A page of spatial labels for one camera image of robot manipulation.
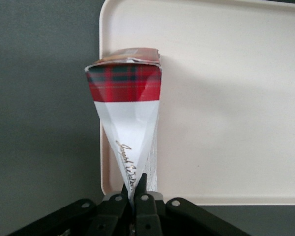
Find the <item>metal screw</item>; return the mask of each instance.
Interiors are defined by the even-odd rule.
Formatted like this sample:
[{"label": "metal screw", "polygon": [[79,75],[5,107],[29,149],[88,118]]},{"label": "metal screw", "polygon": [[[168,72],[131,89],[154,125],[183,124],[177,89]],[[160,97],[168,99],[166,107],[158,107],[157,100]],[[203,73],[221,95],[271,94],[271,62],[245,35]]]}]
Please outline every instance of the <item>metal screw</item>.
[{"label": "metal screw", "polygon": [[90,203],[86,202],[81,205],[82,208],[87,208],[90,206]]},{"label": "metal screw", "polygon": [[121,200],[122,200],[122,196],[120,196],[120,195],[119,195],[119,196],[116,196],[116,197],[115,197],[115,200],[116,200],[116,201],[121,201]]},{"label": "metal screw", "polygon": [[172,205],[175,206],[175,207],[177,207],[177,206],[180,205],[180,201],[174,200],[174,201],[172,201]]},{"label": "metal screw", "polygon": [[141,200],[142,201],[147,201],[148,200],[148,195],[142,195]]}]

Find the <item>bolt hole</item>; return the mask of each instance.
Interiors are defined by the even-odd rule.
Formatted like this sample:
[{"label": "bolt hole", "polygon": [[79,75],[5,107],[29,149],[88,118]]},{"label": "bolt hole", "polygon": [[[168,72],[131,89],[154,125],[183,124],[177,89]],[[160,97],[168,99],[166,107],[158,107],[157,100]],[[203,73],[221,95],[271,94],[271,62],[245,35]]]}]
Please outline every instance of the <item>bolt hole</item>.
[{"label": "bolt hole", "polygon": [[97,228],[99,230],[103,230],[105,228],[105,226],[106,226],[105,224],[100,224],[100,225],[97,226]]}]

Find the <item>red tartan pattern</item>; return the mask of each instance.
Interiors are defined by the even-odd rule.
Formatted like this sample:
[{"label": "red tartan pattern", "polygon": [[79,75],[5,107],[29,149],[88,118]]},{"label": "red tartan pattern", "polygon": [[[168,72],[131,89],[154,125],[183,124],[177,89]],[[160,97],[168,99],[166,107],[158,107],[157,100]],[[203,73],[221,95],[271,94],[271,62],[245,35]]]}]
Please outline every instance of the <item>red tartan pattern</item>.
[{"label": "red tartan pattern", "polygon": [[87,72],[94,101],[133,102],[159,100],[161,69],[146,64],[107,64]]}]

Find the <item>cone-shaped package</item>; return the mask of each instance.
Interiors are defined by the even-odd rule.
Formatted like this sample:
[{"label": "cone-shaped package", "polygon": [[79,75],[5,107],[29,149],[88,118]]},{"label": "cone-shaped package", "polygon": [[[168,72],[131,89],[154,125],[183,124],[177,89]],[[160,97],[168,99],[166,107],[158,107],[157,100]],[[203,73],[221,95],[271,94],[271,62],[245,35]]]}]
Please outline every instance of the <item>cone-shaped package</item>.
[{"label": "cone-shaped package", "polygon": [[132,199],[157,127],[161,88],[158,50],[118,50],[87,66],[85,72],[128,197]]}]

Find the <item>dark gray background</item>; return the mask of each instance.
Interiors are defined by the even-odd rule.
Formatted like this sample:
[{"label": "dark gray background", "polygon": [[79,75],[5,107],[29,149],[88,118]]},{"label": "dark gray background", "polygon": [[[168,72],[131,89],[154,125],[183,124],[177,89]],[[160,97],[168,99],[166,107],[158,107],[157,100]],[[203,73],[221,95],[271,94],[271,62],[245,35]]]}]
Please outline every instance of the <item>dark gray background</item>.
[{"label": "dark gray background", "polygon": [[[0,0],[0,236],[102,199],[99,119],[84,75],[103,0]],[[206,206],[256,236],[295,236],[295,206]]]}]

